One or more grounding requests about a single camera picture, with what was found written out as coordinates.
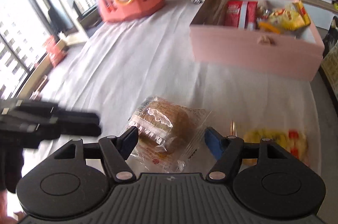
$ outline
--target pink wooden box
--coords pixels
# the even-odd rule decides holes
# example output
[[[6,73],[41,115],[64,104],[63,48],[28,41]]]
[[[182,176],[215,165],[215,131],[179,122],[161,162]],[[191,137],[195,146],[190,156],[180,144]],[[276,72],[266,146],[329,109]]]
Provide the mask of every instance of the pink wooden box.
[[[313,22],[294,36],[223,26],[228,0],[205,0],[190,25],[196,61],[222,63],[311,81],[322,61],[324,44]],[[267,0],[283,8],[298,0]],[[273,45],[261,42],[263,36]]]

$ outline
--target snack package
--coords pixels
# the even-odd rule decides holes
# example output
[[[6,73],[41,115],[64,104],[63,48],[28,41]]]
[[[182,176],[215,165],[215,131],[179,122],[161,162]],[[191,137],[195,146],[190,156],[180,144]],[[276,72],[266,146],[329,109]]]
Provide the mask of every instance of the snack package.
[[[134,172],[181,172],[203,137],[203,123],[210,111],[172,104],[149,97],[131,116],[126,131],[139,130],[139,141],[127,160],[136,160],[142,170]]]
[[[247,132],[243,140],[248,143],[259,143],[263,138],[273,139],[294,157],[306,163],[308,144],[305,134],[297,130],[289,130],[286,133],[278,130],[259,129]],[[243,159],[243,163],[251,166],[257,163],[257,159]]]
[[[231,0],[226,4],[226,8],[225,26],[255,30],[257,2]]]
[[[66,57],[67,52],[62,51],[56,45],[55,39],[53,36],[50,36],[43,44],[46,51],[48,52],[50,62],[52,63],[53,67],[56,67],[63,58]]]
[[[297,11],[301,15],[301,17],[303,18],[303,21],[304,21],[306,26],[311,24],[310,16],[306,12],[302,1],[291,3],[291,4],[287,5],[285,7],[285,9]]]
[[[302,2],[294,2],[285,6],[285,8],[275,9],[266,17],[267,9],[261,3],[257,9],[257,24],[260,30],[284,34],[285,31],[295,31],[311,23]]]

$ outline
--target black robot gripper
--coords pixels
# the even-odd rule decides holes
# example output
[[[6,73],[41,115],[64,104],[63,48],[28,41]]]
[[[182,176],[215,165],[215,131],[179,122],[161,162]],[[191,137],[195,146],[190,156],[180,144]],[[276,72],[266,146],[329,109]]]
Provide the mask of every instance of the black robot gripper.
[[[28,214],[22,223],[323,223],[322,179],[268,139],[244,143],[213,128],[205,143],[217,159],[200,173],[142,173],[126,164],[138,141],[131,127],[98,143],[70,141],[40,163],[18,186]],[[239,172],[242,159],[257,158]],[[101,159],[105,175],[85,159]]]

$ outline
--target wrapped bread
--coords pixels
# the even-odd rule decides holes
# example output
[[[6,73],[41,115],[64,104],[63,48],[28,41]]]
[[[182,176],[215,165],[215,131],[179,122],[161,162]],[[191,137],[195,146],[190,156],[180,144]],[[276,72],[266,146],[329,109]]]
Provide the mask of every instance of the wrapped bread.
[[[203,136],[210,112],[150,97],[131,116],[128,129],[136,126],[139,142],[131,154],[148,172],[180,172]]]

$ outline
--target bed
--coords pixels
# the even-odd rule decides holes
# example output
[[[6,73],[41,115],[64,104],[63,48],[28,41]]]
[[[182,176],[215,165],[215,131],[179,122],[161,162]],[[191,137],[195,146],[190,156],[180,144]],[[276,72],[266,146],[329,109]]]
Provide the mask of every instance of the bed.
[[[150,17],[105,23],[70,63],[62,81],[52,83],[53,91],[42,91],[43,99],[98,112],[102,136],[119,135],[136,107],[154,95],[212,110],[206,125],[223,135],[231,120],[242,128],[305,128],[310,167],[320,173],[320,133],[310,83],[195,62],[189,24],[198,8],[189,0],[167,0]],[[71,138],[42,143],[39,160]],[[204,164],[191,164],[188,171],[205,173],[214,163],[203,144],[193,160]]]

